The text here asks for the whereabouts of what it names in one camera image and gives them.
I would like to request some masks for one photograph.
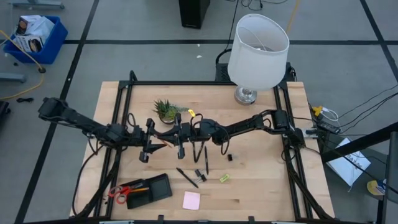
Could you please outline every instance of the blue bin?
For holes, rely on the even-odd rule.
[[[63,41],[67,38],[68,31],[61,23],[61,20],[57,16],[46,16],[47,19],[54,23],[50,36],[47,38],[43,49],[37,53],[28,53],[37,62],[42,64],[52,64],[61,49]],[[34,63],[27,55],[21,52],[14,44],[7,41],[3,51],[14,56],[18,61],[22,63]]]

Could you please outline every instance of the table lamp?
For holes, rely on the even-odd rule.
[[[229,77],[238,85],[238,103],[251,105],[257,90],[279,84],[285,75],[288,49],[285,31],[270,18],[248,14],[239,20],[228,63]]]

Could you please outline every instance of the potted plant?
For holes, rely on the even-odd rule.
[[[170,104],[168,100],[155,101],[155,110],[159,119],[165,124],[174,124],[174,117],[177,113],[188,111],[188,108]]]

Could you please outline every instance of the wooden table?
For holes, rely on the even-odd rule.
[[[94,120],[107,124],[111,122],[118,82],[103,82],[99,93]],[[204,117],[213,119],[222,125],[229,125],[250,118],[266,109],[275,109],[275,98],[272,90],[260,91],[257,101],[251,106],[242,106],[234,100],[235,86],[133,86],[130,112],[134,113],[137,124],[146,129],[147,118],[156,123],[156,130],[162,132],[170,126],[162,124],[154,109],[154,100],[168,99],[179,106],[193,109]],[[310,118],[307,96],[303,83],[289,83],[289,95],[293,114],[296,117]],[[123,106],[119,112],[121,121]],[[188,113],[182,115],[182,121],[190,119]],[[295,120],[296,127],[310,128],[311,121]],[[306,140],[307,147],[318,150],[317,142]],[[280,158],[282,141],[279,135],[270,135],[264,131],[252,131],[231,139],[228,154],[236,159],[228,162],[226,156],[220,153],[220,147],[211,141],[207,142],[210,174],[208,181],[194,188],[175,169],[179,167],[191,178],[195,178],[195,169],[204,169],[202,153],[198,163],[194,163],[192,146],[184,144],[185,158],[177,159],[177,148],[165,147],[150,155],[149,163],[139,161],[140,147],[130,147],[123,152],[119,168],[118,184],[134,179],[146,179],[159,174],[169,175],[173,196],[133,210],[125,205],[114,204],[112,219],[156,220],[158,215],[164,215],[165,220],[225,220],[245,221],[248,216],[254,216],[256,221],[294,220],[290,196],[287,170]],[[91,154],[87,146],[85,159]],[[98,188],[103,167],[105,150],[87,163],[80,180],[76,196],[76,210],[81,211]],[[334,216],[330,194],[326,183],[323,164],[320,156],[309,150],[302,149],[302,161],[307,178],[309,191],[325,211]],[[231,177],[224,183],[219,178],[225,174]],[[200,209],[197,211],[182,208],[185,191],[201,194]],[[302,217],[305,210],[302,194],[297,188]],[[101,214],[105,214],[106,205],[101,206]]]

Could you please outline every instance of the black pen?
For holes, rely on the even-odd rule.
[[[182,174],[189,182],[191,182],[191,184],[193,185],[193,186],[195,186],[196,188],[199,188],[198,187],[198,185],[197,184],[195,184],[194,183],[194,181],[192,181],[187,175],[185,175],[184,174],[184,171],[182,171],[180,168],[176,168],[179,172],[180,172],[180,174]]]
[[[205,161],[206,161],[206,173],[209,175],[209,163],[207,161],[207,147],[205,146]]]

